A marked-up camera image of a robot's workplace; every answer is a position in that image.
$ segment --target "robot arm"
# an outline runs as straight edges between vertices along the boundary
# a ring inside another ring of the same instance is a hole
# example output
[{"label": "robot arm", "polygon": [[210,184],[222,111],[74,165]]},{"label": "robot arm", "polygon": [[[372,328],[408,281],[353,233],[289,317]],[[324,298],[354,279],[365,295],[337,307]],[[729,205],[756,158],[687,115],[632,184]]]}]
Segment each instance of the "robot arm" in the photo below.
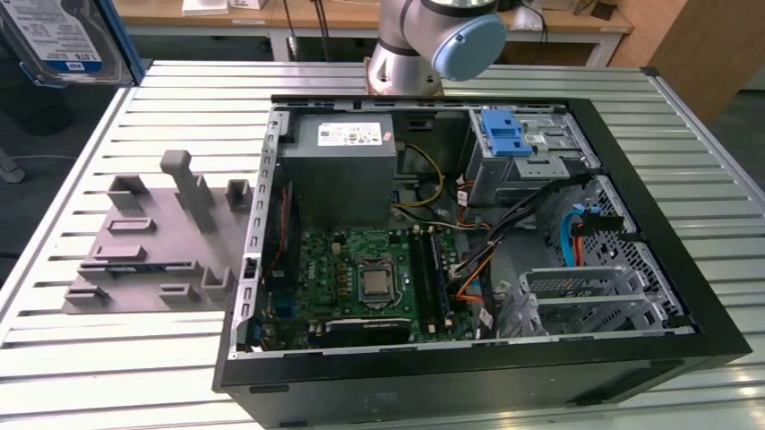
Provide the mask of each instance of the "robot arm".
[{"label": "robot arm", "polygon": [[381,1],[368,79],[384,95],[430,95],[440,79],[466,81],[494,63],[508,36],[497,0]]}]

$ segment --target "green motherboard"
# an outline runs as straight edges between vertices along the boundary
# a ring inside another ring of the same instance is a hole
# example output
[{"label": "green motherboard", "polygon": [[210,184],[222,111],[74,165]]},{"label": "green motherboard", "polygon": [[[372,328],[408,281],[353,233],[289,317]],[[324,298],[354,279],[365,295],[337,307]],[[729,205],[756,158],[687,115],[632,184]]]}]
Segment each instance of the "green motherboard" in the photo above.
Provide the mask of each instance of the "green motherboard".
[{"label": "green motherboard", "polygon": [[[277,330],[285,349],[310,348],[308,322],[338,319],[406,318],[409,342],[468,340],[474,335],[469,307],[452,309],[449,326],[424,327],[413,274],[410,230],[345,229],[304,231],[296,313]],[[436,230],[444,268],[457,263],[454,235]]]}]

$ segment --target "hard drive label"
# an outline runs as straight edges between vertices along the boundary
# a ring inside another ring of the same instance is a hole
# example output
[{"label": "hard drive label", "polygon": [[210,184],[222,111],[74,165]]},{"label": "hard drive label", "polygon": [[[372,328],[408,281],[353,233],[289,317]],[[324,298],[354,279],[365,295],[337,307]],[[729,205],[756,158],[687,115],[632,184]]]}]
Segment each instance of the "hard drive label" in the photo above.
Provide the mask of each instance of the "hard drive label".
[{"label": "hard drive label", "polygon": [[55,70],[89,73],[102,68],[102,58],[79,20],[59,1],[2,0],[41,60]]}]

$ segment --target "white table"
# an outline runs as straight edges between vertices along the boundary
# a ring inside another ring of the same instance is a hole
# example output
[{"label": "white table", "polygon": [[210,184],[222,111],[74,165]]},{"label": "white table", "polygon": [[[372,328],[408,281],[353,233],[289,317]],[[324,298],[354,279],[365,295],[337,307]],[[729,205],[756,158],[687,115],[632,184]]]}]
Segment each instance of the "white table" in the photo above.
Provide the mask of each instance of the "white table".
[{"label": "white table", "polygon": [[[211,391],[223,313],[65,315],[117,174],[159,173],[186,149],[210,186],[255,180],[275,93],[361,94],[361,64],[157,62],[121,90],[0,292],[0,420],[11,429],[257,428]],[[765,426],[765,199],[661,79],[636,70],[496,67],[450,95],[593,99],[755,353],[620,405],[405,421],[364,428]]]}]

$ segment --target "floor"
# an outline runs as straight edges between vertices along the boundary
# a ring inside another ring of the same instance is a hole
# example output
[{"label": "floor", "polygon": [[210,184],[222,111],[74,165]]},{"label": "floor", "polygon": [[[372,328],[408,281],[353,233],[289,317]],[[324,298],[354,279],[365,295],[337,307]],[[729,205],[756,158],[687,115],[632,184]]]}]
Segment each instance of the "floor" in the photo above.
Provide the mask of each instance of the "floor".
[{"label": "floor", "polygon": [[[369,41],[333,39],[330,52],[336,61],[360,61],[372,53]],[[187,60],[270,60],[269,43],[261,38],[155,38],[137,37],[143,57]],[[320,40],[302,41],[301,60],[324,60]],[[7,82],[0,68],[0,82]],[[77,158],[107,108],[114,89],[71,87],[63,90],[74,122],[59,133],[30,136],[0,111],[0,142],[11,156],[54,155]],[[0,85],[0,108],[8,97]],[[765,185],[765,91],[744,91],[711,129],[733,153],[760,186]],[[22,184],[0,183],[0,253],[18,254],[35,232],[53,198],[70,172],[69,158],[24,158],[18,164],[27,171]],[[14,268],[14,259],[0,258],[0,285]]]}]

